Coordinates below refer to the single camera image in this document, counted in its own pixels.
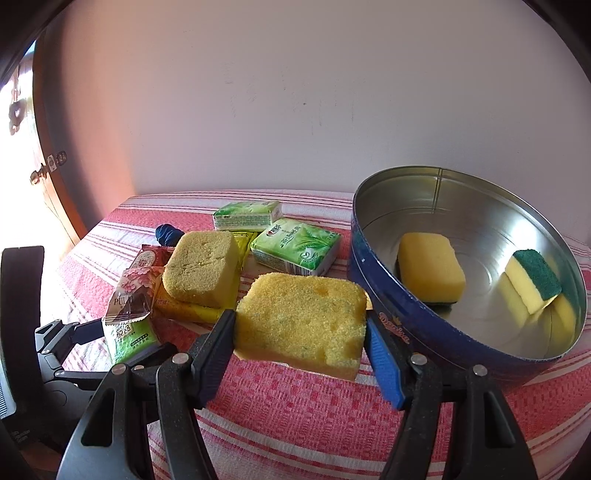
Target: green packet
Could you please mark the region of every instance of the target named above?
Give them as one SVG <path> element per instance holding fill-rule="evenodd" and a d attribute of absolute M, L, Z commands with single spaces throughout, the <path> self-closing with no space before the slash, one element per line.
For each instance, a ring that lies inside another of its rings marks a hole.
<path fill-rule="evenodd" d="M 103 324 L 103 331 L 114 364 L 125 363 L 145 348 L 160 344 L 149 318 L 139 322 Z"/>
<path fill-rule="evenodd" d="M 216 230 L 262 232 L 281 218 L 281 202 L 235 202 L 220 208 L 213 214 Z"/>
<path fill-rule="evenodd" d="M 281 218 L 251 243 L 256 260 L 293 275 L 324 275 L 336 259 L 341 236 L 317 226 Z"/>

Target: printed logo on tin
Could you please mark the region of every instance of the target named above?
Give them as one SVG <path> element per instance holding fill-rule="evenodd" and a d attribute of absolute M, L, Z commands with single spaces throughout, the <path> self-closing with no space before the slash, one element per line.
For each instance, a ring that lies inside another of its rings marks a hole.
<path fill-rule="evenodd" d="M 407 345 L 410 345 L 410 338 L 407 337 L 407 335 L 404 333 L 404 330 L 390 322 L 390 320 L 388 320 L 388 317 L 384 312 L 380 312 L 378 317 L 379 321 L 382 322 L 382 325 L 386 328 L 387 331 L 393 333 L 394 335 L 402 339 L 402 341 Z M 400 324 L 400 320 L 397 317 L 394 317 L 394 319 L 395 322 L 397 321 L 397 323 Z"/>

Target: red and white tablecloth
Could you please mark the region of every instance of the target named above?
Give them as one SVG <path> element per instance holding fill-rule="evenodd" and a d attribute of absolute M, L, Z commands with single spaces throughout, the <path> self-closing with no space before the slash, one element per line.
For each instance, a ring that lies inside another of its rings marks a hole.
<path fill-rule="evenodd" d="M 119 276 L 141 244 L 155 244 L 162 223 L 184 230 L 213 229 L 211 213 L 236 200 L 277 199 L 288 217 L 341 233 L 344 242 L 329 275 L 346 278 L 349 193 L 293 190 L 191 192 L 132 197 L 72 250 L 59 267 L 64 294 L 59 318 L 87 322 L 101 317 Z M 567 238 L 591 289 L 591 250 Z M 243 296 L 259 270 L 249 262 Z M 163 341 L 187 349 L 197 334 L 156 320 Z M 77 347 L 67 369 L 107 370 L 104 339 Z M 534 457 L 540 479 L 558 478 L 591 430 L 591 320 L 569 354 L 508 396 Z M 441 478 L 451 405 L 441 412 L 429 478 Z M 367 359 L 355 382 L 267 362 L 233 357 L 217 397 L 197 412 L 203 438 L 220 479 L 376 478 L 392 448 L 401 414 L 380 396 Z M 168 479 L 158 423 L 149 426 L 155 473 Z"/>

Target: metal tin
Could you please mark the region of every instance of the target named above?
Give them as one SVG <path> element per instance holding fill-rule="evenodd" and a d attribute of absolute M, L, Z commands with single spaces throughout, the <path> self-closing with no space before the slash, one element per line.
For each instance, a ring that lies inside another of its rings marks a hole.
<path fill-rule="evenodd" d="M 450 239 L 466 274 L 466 290 L 451 308 L 435 312 L 397 279 L 398 244 L 406 232 Z M 515 316 L 503 272 L 513 252 L 527 248 L 540 252 L 562 283 L 576 325 L 568 338 L 551 307 L 525 320 Z M 462 368 L 482 364 L 504 384 L 522 384 L 562 357 L 579 338 L 586 315 L 579 266 L 539 212 L 486 180 L 437 167 L 391 168 L 359 186 L 349 278 L 415 351 Z"/>

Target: blue cloth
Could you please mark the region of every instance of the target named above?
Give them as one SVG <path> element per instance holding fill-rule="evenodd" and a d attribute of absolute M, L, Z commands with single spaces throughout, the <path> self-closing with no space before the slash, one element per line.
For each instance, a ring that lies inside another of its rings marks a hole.
<path fill-rule="evenodd" d="M 164 247 L 176 247 L 178 241 L 184 235 L 182 230 L 165 223 L 156 228 L 156 240 Z"/>

